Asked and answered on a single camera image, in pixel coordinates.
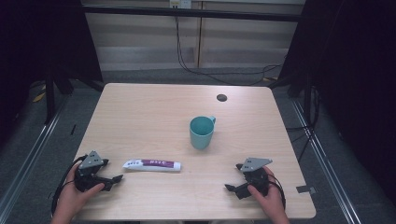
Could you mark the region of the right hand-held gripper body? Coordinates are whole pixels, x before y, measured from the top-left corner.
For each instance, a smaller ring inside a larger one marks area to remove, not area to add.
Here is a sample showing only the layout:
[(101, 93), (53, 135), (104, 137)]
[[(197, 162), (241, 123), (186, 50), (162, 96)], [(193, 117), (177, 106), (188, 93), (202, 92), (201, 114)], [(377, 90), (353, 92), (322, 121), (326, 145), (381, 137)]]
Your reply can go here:
[(242, 163), (242, 170), (239, 171), (244, 175), (246, 183), (238, 186), (239, 190), (235, 193), (238, 199), (244, 199), (251, 195), (248, 191), (248, 185), (254, 186), (263, 196), (267, 195), (269, 179), (263, 166), (271, 162), (271, 159), (247, 158)]

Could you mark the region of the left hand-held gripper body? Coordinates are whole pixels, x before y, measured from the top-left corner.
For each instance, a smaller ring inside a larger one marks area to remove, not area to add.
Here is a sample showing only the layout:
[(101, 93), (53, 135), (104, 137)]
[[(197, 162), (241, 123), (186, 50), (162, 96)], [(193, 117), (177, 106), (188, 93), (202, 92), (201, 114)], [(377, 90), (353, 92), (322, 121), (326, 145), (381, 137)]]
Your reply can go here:
[(108, 182), (109, 179), (97, 175), (97, 172), (104, 167), (102, 160), (95, 150), (84, 157), (75, 171), (75, 186), (79, 191), (87, 191), (101, 183), (105, 185), (102, 191), (111, 190), (113, 184)]

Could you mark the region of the white and purple toothpaste tube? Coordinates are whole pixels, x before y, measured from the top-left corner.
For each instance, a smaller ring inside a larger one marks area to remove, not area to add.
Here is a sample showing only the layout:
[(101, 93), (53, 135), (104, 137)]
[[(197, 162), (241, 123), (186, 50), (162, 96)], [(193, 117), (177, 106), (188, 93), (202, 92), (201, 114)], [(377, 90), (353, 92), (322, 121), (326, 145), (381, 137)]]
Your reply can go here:
[(181, 163), (177, 161), (133, 159), (125, 162), (123, 168), (147, 172), (179, 172)]

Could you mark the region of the teal cup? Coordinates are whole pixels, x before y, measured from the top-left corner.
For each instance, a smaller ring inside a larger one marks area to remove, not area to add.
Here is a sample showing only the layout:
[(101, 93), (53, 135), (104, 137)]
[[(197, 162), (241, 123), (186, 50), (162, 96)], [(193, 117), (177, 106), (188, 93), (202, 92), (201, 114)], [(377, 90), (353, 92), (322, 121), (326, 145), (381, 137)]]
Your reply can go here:
[(207, 148), (212, 139), (215, 124), (214, 116), (200, 116), (192, 119), (190, 122), (191, 145), (196, 149)]

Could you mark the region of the person's right hand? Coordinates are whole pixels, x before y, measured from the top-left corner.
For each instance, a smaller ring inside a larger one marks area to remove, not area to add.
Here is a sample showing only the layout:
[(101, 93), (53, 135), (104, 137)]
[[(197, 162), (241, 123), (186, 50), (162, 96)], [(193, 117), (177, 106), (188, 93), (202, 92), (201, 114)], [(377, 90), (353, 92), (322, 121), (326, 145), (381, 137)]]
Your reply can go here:
[(270, 181), (267, 195), (263, 196), (251, 185), (249, 185), (247, 189), (253, 198), (260, 204), (262, 211), (273, 224), (290, 224), (290, 220), (282, 203), (281, 192), (277, 186), (273, 185), (273, 183), (276, 182), (274, 173), (266, 166), (263, 166), (263, 169), (268, 174), (268, 179)]

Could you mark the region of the person's left hand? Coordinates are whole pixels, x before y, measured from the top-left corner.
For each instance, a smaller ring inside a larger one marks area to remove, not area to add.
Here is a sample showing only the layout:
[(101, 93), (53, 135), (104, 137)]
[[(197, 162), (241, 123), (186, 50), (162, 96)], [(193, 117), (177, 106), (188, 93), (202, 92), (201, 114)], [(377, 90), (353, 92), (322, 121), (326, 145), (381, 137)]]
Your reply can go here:
[(89, 199), (99, 193), (105, 186), (103, 183), (100, 183), (87, 191), (79, 191), (74, 182), (77, 168), (78, 165), (75, 164), (66, 176), (50, 224), (70, 224), (74, 216), (83, 208)]

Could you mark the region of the black metal stand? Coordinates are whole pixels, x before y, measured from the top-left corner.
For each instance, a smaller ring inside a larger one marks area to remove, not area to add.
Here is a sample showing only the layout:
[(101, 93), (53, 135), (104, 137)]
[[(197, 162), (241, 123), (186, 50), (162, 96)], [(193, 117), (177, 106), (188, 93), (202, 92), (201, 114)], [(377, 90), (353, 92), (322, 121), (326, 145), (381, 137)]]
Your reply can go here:
[(281, 75), (277, 81), (269, 85), (271, 90), (288, 86), (287, 95), (291, 98), (298, 98), (303, 94), (303, 115), (308, 125), (311, 121), (311, 100), (312, 100), (312, 77), (309, 74), (288, 74)]
[(104, 81), (101, 73), (98, 74), (98, 78), (89, 78), (63, 65), (50, 67), (45, 79), (45, 93), (47, 97), (46, 124), (49, 124), (53, 120), (56, 113), (55, 87), (57, 87), (61, 94), (70, 95), (74, 91), (74, 86), (71, 83), (72, 79), (78, 80), (96, 91), (102, 91), (104, 89)]

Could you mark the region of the yellow floor tape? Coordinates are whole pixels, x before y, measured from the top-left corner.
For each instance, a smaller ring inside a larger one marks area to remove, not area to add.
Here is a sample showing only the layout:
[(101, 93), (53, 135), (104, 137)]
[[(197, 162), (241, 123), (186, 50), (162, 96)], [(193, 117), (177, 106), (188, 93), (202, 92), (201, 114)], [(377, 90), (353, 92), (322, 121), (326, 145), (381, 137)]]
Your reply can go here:
[(34, 103), (41, 101), (46, 94), (46, 85), (43, 85), (36, 97), (33, 99)]

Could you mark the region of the dark curtain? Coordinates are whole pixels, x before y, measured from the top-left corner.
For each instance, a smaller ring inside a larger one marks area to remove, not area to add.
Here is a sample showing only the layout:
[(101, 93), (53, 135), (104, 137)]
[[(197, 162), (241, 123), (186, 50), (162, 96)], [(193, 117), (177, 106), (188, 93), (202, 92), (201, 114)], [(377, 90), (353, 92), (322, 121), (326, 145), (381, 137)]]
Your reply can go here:
[(396, 0), (305, 0), (281, 71), (317, 88), (360, 163), (396, 204)]
[(11, 136), (34, 82), (103, 79), (81, 6), (82, 0), (0, 0), (0, 143)]

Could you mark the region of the black horizontal bar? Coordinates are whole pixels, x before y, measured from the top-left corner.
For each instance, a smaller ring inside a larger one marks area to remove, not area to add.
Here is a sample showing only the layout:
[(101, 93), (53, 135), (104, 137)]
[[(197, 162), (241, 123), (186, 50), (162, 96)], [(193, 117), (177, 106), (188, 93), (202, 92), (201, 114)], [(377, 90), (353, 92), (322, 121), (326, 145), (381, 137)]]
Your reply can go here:
[(293, 14), (234, 12), (234, 11), (164, 8), (164, 7), (115, 7), (115, 6), (105, 6), (105, 5), (83, 5), (82, 9), (84, 12), (87, 13), (192, 17), (192, 18), (250, 20), (250, 21), (298, 22), (303, 19), (301, 15), (293, 15)]

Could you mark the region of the metal floor rail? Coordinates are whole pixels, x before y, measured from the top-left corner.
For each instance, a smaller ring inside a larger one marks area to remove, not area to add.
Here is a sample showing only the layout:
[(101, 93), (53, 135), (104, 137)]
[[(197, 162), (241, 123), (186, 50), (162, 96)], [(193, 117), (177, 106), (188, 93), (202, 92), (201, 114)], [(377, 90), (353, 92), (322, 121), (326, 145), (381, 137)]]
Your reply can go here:
[(5, 191), (4, 196), (0, 199), (0, 224), (5, 224), (7, 218), (18, 200), (19, 195), (25, 185), (28, 176), (30, 175), (33, 167), (35, 166), (38, 157), (41, 155), (43, 148), (50, 139), (53, 130), (57, 126), (61, 113), (68, 102), (69, 97), (64, 96), (60, 102), (59, 107), (55, 110), (53, 117), (43, 126), (40, 135), (35, 140), (31, 147), (29, 154), (23, 160), (16, 175), (12, 178), (12, 182)]
[(334, 171), (332, 163), (330, 162), (324, 147), (319, 141), (316, 131), (313, 128), (310, 128), (307, 122), (304, 120), (303, 106), (296, 100), (292, 101), (292, 105), (299, 122), (303, 126), (304, 135), (307, 137), (306, 144), (312, 148), (317, 158), (318, 164), (325, 175), (330, 188), (332, 189), (332, 194), (341, 208), (346, 222), (348, 224), (363, 224), (355, 208), (355, 205), (350, 200), (346, 189)]

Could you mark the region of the white wall socket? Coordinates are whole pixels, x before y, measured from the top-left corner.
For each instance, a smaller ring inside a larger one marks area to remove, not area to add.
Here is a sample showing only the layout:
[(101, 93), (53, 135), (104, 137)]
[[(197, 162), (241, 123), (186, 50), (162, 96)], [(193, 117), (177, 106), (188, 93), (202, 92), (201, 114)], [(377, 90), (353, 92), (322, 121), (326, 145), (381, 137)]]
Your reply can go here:
[(191, 0), (169, 0), (170, 8), (191, 9)]

